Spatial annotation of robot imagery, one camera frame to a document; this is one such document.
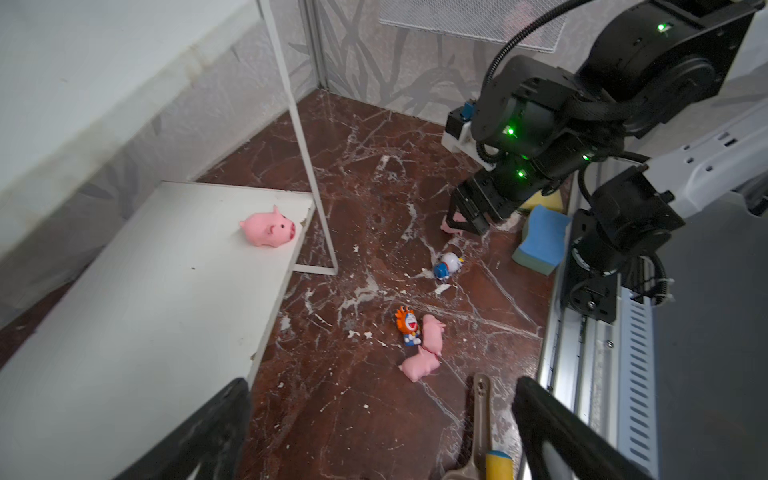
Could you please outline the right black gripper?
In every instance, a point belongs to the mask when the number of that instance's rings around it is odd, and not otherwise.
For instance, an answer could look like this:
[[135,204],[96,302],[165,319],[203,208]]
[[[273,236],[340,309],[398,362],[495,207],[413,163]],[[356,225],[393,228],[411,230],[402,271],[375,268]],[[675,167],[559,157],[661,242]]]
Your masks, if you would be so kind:
[[526,56],[509,60],[483,88],[471,118],[476,148],[492,147],[492,171],[452,192],[446,224],[485,234],[535,193],[556,189],[624,145],[624,107],[577,76]]

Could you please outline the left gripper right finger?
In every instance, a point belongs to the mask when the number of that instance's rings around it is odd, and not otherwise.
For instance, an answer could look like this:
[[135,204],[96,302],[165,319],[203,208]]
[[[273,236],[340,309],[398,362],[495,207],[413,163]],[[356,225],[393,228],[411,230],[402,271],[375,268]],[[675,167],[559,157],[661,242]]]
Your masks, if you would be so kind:
[[517,380],[512,412],[533,479],[649,477],[530,377]]

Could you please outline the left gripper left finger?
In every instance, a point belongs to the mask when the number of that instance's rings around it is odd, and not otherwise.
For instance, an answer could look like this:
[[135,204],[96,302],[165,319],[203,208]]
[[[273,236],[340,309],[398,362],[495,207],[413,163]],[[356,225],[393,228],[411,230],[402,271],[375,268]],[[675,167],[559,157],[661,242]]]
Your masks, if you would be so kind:
[[247,381],[227,384],[120,479],[233,479],[252,413]]

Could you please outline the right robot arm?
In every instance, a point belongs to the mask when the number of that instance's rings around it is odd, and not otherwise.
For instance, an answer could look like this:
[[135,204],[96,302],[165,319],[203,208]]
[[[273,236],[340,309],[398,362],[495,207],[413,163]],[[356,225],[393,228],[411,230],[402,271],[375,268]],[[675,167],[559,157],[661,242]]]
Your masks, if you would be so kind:
[[678,194],[654,186],[648,158],[626,151],[625,141],[716,96],[763,3],[643,1],[603,29],[576,72],[514,53],[575,8],[567,1],[526,25],[491,61],[479,98],[450,113],[448,136],[468,127],[487,168],[453,190],[443,228],[483,235],[533,195],[582,178],[591,164],[627,160],[627,170],[585,193],[561,287],[564,308],[613,323],[618,276],[655,260],[684,224],[672,207]]

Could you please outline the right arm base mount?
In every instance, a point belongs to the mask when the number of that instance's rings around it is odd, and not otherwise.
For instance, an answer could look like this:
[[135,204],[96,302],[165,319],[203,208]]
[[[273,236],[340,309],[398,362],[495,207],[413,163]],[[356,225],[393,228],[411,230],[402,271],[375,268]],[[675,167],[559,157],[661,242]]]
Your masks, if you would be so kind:
[[581,241],[596,232],[590,211],[578,209],[571,224],[560,287],[560,306],[595,320],[613,324],[617,316],[618,275],[591,269],[577,250]]

